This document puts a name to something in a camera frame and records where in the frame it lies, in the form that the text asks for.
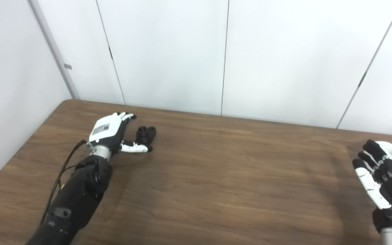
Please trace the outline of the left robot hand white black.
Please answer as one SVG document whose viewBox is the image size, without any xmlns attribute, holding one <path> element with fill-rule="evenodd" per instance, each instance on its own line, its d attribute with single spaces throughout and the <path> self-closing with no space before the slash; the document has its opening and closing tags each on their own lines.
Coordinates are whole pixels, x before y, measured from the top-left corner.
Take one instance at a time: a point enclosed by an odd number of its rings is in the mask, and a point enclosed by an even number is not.
<svg viewBox="0 0 392 245">
<path fill-rule="evenodd" d="M 129 122 L 136 118 L 136 115 L 126 112 L 113 113 L 100 118 L 88 138 L 87 145 L 90 149 L 90 155 L 110 160 L 113 155 L 119 152 L 152 152 L 152 146 L 123 139 Z"/>
</svg>

